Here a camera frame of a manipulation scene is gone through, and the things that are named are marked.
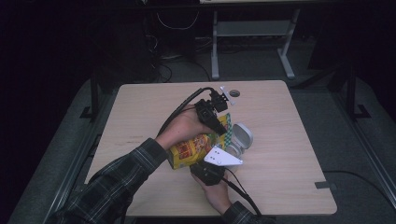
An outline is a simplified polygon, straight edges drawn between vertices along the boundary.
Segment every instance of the hand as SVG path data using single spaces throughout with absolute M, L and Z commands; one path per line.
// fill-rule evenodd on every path
M 200 178 L 196 175 L 191 174 L 198 184 L 201 185 L 205 192 L 207 201 L 216 209 L 221 215 L 223 215 L 227 209 L 232 205 L 230 198 L 228 197 L 228 186 L 223 180 L 221 180 L 217 185 L 207 186 Z
M 188 141 L 200 133 L 213 133 L 213 131 L 198 120 L 194 105 L 184 107 L 155 140 L 164 148 Z

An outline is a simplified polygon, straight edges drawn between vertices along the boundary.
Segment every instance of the table leg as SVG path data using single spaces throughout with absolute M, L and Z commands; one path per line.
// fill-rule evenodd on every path
M 91 110 L 92 112 L 90 114 L 90 107 L 86 106 L 79 117 L 81 119 L 91 119 L 91 122 L 94 122 L 99 113 L 99 93 L 96 71 L 93 71 L 91 74 Z
M 218 80 L 219 76 L 219 62 L 218 62 L 218 12 L 215 11 L 213 15 L 213 49 L 212 49 L 212 79 Z
M 295 79 L 295 75 L 293 70 L 291 69 L 289 59 L 287 57 L 288 49 L 290 46 L 291 38 L 293 37 L 294 29 L 296 27 L 297 19 L 300 14 L 300 9 L 294 10 L 293 17 L 290 21 L 288 32 L 286 33 L 286 42 L 283 48 L 277 50 L 277 54 L 279 55 L 280 61 L 283 64 L 283 68 L 285 69 L 286 76 L 289 79 Z

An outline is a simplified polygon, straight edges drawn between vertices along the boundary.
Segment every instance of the metal lid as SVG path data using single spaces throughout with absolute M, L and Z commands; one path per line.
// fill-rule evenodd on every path
M 253 133 L 243 123 L 233 125 L 233 137 L 244 149 L 248 149 L 253 143 Z

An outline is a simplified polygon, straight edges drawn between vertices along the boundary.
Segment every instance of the table top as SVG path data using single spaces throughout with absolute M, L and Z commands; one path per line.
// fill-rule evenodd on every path
M 253 144 L 242 155 L 236 176 L 264 215 L 327 215 L 337 206 L 304 125 L 283 81 L 233 81 L 134 84 L 120 88 L 109 115 L 87 180 L 109 162 L 155 137 L 167 117 L 199 88 L 238 90 L 229 105 L 232 123 L 242 122 L 253 133 Z M 208 99 L 208 92 L 198 96 Z M 229 179 L 236 184 L 232 176 Z M 232 202 L 251 206 L 232 189 Z M 173 170 L 165 161 L 134 196 L 127 212 L 134 217 L 218 216 L 208 204 L 189 168 Z

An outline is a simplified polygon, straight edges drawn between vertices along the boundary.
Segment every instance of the plaid shirt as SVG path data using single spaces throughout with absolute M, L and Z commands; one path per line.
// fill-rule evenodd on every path
M 166 151 L 156 141 L 146 140 L 140 147 L 98 171 L 87 188 L 52 214 L 47 223 L 113 223 L 166 158 Z M 246 221 L 255 217 L 237 202 L 227 210 L 224 218 L 228 223 L 254 223 Z

